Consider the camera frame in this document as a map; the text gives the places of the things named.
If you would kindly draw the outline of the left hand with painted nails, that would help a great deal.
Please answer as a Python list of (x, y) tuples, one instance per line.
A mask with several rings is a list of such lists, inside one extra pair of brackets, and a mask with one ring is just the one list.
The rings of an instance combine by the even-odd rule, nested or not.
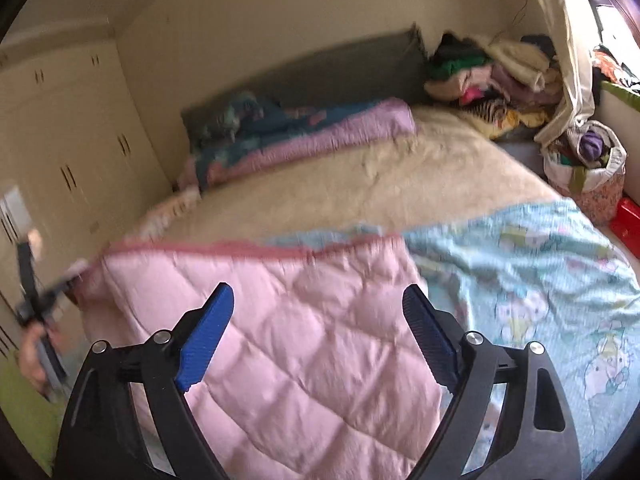
[(51, 326), (33, 322), (24, 331), (17, 357), (21, 374), (41, 394), (47, 394), (50, 389), (47, 374), (40, 363), (37, 350), (40, 340), (46, 335), (49, 336), (53, 347), (56, 350), (60, 350), (62, 339), (58, 330)]

